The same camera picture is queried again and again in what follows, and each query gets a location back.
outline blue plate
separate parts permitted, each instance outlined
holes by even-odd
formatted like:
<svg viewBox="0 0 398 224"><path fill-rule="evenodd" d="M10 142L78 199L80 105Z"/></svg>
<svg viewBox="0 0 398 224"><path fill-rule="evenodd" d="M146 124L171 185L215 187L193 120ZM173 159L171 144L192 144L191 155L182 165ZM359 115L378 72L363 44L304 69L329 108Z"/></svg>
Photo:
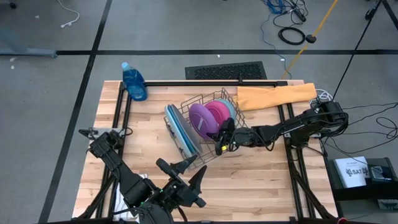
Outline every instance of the blue plate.
<svg viewBox="0 0 398 224"><path fill-rule="evenodd" d="M232 119L234 119L234 121L236 120L236 111L234 106L232 105L232 103L230 103L228 100L224 100L224 99L217 99L216 101L220 101L222 103L225 104L225 106L228 108L229 110L229 115Z"/></svg>
<svg viewBox="0 0 398 224"><path fill-rule="evenodd" d="M184 138L182 137L182 134L181 134L180 130L178 129L177 124L175 123L175 120L173 119L168 107L169 106L164 107L164 113L166 114L166 117L169 120L169 123L174 131L174 134L176 135L178 141L180 142L180 145L183 149L184 154L187 157L192 157L192 153L190 152L190 150L187 146L187 143L184 141Z"/></svg>
<svg viewBox="0 0 398 224"><path fill-rule="evenodd" d="M175 105L169 105L169 110L173 116L173 119L177 124L177 127L182 133L182 137L187 143L189 150L194 154L196 154L196 152L197 153L203 152L203 149L201 148L200 145L200 141L193 132L192 127L188 124L187 120L184 118L181 112L179 112L178 108Z"/></svg>

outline blue bottle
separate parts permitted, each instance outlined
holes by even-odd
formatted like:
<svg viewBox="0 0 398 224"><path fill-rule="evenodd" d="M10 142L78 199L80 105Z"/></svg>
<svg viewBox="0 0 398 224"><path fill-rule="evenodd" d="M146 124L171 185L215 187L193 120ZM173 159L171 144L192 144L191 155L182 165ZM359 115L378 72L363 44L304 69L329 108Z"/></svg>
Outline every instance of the blue bottle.
<svg viewBox="0 0 398 224"><path fill-rule="evenodd" d="M147 87L144 77L127 62L122 63L123 83L131 98L135 101L144 101L147 98Z"/></svg>

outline wire dish rack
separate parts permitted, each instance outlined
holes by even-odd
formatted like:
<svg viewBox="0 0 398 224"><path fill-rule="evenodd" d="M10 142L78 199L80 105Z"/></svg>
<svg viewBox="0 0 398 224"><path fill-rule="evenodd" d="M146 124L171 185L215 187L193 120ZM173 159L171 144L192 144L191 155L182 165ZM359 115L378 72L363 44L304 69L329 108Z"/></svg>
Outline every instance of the wire dish rack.
<svg viewBox="0 0 398 224"><path fill-rule="evenodd" d="M233 101L232 97L228 94L228 92L222 88L220 91L215 91L213 93L210 93L209 95L198 95L193 98L190 98L187 101L184 101L181 103L180 108L178 109L183 117L187 120L188 124L191 126L193 129L193 132L197 134L197 132L194 130L192 127L192 124L189 120L189 109L192 104L198 103L201 105L205 105L208 102L211 102L213 100L217 99L224 99L229 101L236 112L236 119L235 119L235 128L241 128L241 127L247 127L246 123L244 122L244 115L243 112L238 108L237 104ZM181 156L183 159L186 159L187 156L185 155L181 143L179 140L176 138L173 128L171 127L169 120L167 117L164 117L164 121L166 123L166 128L169 130L170 136L174 140L174 143L178 149L178 151L181 153ZM201 167L202 165L206 164L207 162L210 162L213 160L215 157L217 157L216 152L215 152L215 142L214 141L209 141L209 140L204 140L199 134L197 134L197 138L199 139L199 142L201 144L201 147L203 149L203 152L198 155L198 158L192 163L192 165L189 167L189 169L196 169L197 167Z"/></svg>

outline orange towel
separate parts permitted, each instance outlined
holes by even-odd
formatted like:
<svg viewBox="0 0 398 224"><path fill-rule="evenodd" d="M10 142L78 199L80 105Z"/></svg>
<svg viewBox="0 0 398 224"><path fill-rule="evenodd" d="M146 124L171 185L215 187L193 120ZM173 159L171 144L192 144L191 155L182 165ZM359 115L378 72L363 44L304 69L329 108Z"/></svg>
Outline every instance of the orange towel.
<svg viewBox="0 0 398 224"><path fill-rule="evenodd" d="M272 106L308 101L317 97L313 83L297 86L278 86L275 88L238 87L234 97L242 111L258 110Z"/></svg>

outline wooden table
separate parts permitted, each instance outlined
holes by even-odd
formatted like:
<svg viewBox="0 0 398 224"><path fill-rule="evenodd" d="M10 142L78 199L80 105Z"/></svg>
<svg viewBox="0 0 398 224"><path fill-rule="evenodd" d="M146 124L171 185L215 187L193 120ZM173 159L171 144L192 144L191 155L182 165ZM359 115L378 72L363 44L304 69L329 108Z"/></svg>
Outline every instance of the wooden table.
<svg viewBox="0 0 398 224"><path fill-rule="evenodd" d="M95 128L111 127L119 84L119 81L104 82ZM303 81L289 80L288 84L301 85ZM236 86L225 86L225 88L231 96L236 95ZM134 132L126 138L123 155L125 163L133 172L148 174L158 187L162 187L167 183L168 176L156 166L155 161L160 157L169 163L182 160L165 127L165 105L179 105L193 96L218 90L221 90L221 86L149 86L149 96L146 101L131 103L128 126ZM309 108L308 102L292 105L295 114L300 114ZM285 117L288 118L287 110L284 111ZM121 127L124 106L121 113L119 127ZM245 111L244 115L248 126L280 122L276 107ZM311 139L309 145L320 150L320 145L315 139ZM326 209L336 216L335 202L323 157L306 148L303 149L303 155L310 188ZM201 197L207 205L204 208L198 208L196 205L192 208L183 207L188 220L287 221L289 217L296 216L283 138L276 141L272 152L263 147L242 147L236 152L224 153L207 165L208 169L201 185L203 192ZM88 153L73 211L74 217L79 216L96 196L101 187L103 169L102 160ZM188 180L197 170L186 172L182 178ZM304 214L308 216L301 189L300 195ZM107 210L108 204L105 203L104 211ZM172 215L176 221L182 220L177 211Z"/></svg>

